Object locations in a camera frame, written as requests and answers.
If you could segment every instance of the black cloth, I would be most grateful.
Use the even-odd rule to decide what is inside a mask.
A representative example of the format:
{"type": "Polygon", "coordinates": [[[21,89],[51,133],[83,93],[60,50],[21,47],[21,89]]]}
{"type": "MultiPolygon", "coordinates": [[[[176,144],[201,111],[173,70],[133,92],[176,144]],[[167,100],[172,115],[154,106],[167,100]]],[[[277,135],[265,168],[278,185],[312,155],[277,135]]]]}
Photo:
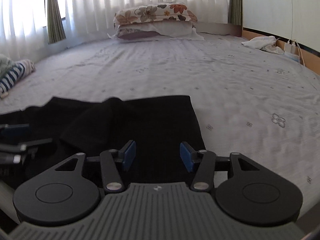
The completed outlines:
{"type": "Polygon", "coordinates": [[[180,142],[204,149],[189,96],[109,98],[102,103],[52,98],[42,107],[1,115],[0,123],[29,123],[32,132],[23,141],[52,137],[57,145],[40,151],[23,174],[5,179],[14,188],[76,152],[97,156],[107,149],[121,149],[130,139],[136,141],[137,155],[130,170],[120,174],[126,185],[190,184],[194,174],[180,159],[180,142]]]}

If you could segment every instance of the bed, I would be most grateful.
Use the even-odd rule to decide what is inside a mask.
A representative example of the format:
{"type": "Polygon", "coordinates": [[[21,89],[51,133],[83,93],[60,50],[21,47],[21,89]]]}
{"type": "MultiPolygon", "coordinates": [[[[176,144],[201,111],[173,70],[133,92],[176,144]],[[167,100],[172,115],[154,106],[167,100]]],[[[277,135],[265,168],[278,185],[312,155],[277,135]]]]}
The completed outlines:
{"type": "MultiPolygon", "coordinates": [[[[320,77],[245,39],[83,44],[36,64],[0,101],[0,114],[51,97],[103,101],[190,95],[206,148],[241,152],[296,184],[301,215],[320,200],[320,77]]],[[[218,172],[215,185],[227,179],[218,172]]]]}

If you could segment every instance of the striped towel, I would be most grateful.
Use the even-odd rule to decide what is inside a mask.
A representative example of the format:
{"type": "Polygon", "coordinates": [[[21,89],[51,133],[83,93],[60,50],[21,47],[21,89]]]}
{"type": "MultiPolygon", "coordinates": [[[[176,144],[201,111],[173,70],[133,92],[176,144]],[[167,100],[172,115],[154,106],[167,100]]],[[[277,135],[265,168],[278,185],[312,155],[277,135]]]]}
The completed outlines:
{"type": "Polygon", "coordinates": [[[16,62],[16,65],[10,68],[10,70],[0,79],[0,95],[11,89],[19,80],[30,75],[35,71],[35,64],[33,61],[23,59],[16,62]]]}

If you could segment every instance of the floral quilt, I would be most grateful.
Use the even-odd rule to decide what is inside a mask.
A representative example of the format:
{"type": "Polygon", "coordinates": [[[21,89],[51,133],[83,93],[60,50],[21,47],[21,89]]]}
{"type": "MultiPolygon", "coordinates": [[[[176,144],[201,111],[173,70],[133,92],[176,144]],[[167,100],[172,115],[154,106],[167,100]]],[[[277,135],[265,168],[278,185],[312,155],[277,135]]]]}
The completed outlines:
{"type": "Polygon", "coordinates": [[[184,3],[157,3],[118,11],[114,26],[153,21],[190,21],[197,22],[195,14],[184,3]]]}

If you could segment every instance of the gray flower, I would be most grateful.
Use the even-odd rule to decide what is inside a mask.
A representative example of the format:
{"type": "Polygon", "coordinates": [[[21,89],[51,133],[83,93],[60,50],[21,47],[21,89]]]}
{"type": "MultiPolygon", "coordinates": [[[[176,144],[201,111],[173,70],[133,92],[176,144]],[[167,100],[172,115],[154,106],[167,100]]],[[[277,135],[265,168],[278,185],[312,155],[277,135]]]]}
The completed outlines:
{"type": "Polygon", "coordinates": [[[273,123],[277,123],[280,127],[282,128],[285,127],[285,119],[282,117],[279,117],[279,115],[273,114],[271,120],[273,123]]]}
{"type": "Polygon", "coordinates": [[[157,10],[156,6],[147,6],[147,7],[140,7],[138,9],[138,12],[135,12],[137,15],[141,15],[141,22],[146,22],[147,20],[150,20],[151,22],[156,19],[155,12],[157,10]]]}

